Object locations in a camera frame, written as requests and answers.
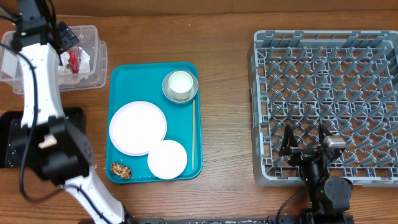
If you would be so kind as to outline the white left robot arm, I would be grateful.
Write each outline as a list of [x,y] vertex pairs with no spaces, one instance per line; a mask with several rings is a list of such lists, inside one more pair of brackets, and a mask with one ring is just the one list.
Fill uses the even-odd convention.
[[24,189],[24,169],[29,166],[42,180],[72,195],[95,223],[133,223],[124,205],[116,200],[95,171],[95,159],[88,138],[62,108],[58,84],[60,56],[78,42],[64,23],[56,22],[51,2],[18,1],[20,14],[14,21],[16,32],[8,50],[17,54],[24,84],[24,110],[19,189]]

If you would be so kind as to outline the small white paper piece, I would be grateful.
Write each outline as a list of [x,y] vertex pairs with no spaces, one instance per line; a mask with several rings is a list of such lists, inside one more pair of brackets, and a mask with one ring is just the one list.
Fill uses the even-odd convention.
[[83,49],[81,49],[79,73],[90,72],[90,70],[91,70],[90,58],[91,57]]

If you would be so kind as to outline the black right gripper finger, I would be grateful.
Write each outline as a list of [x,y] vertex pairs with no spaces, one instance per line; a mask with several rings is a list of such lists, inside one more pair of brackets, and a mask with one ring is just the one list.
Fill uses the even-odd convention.
[[318,125],[319,145],[323,145],[326,136],[331,136],[332,133],[323,124]]
[[279,150],[280,156],[291,156],[298,153],[298,143],[289,124],[285,125],[284,137]]

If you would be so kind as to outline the red snack wrapper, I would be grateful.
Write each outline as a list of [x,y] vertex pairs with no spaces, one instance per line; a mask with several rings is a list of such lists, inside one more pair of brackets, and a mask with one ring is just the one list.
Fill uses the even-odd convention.
[[79,47],[72,47],[67,50],[67,53],[70,56],[68,59],[68,68],[72,73],[79,73],[81,49]]

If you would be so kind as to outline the large white plate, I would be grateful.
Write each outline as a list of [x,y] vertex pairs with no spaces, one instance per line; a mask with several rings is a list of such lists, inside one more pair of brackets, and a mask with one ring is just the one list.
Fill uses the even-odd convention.
[[133,101],[115,112],[109,124],[113,146],[128,156],[143,156],[167,133],[167,120],[156,105]]

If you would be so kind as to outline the white napkin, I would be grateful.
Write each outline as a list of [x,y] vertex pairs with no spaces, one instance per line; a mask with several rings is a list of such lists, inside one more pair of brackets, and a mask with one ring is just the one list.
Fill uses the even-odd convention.
[[69,69],[69,59],[70,55],[68,52],[64,52],[60,56],[61,65],[58,66],[58,84],[62,85],[66,82],[66,77],[72,74],[72,71]]

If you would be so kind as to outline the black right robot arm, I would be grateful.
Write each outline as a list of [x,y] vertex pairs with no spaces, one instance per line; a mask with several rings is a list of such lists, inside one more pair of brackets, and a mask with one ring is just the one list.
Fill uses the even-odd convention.
[[[353,183],[347,178],[332,177],[327,165],[337,160],[346,149],[345,140],[333,135],[324,125],[318,126],[319,143],[313,148],[299,148],[291,127],[287,124],[279,154],[288,156],[288,164],[298,167],[299,177],[305,182],[306,189],[289,198],[279,208],[275,220],[277,223],[353,223],[353,217],[347,217],[350,209]],[[284,207],[293,199],[308,193],[310,208],[301,210],[300,215],[292,218],[281,217]]]

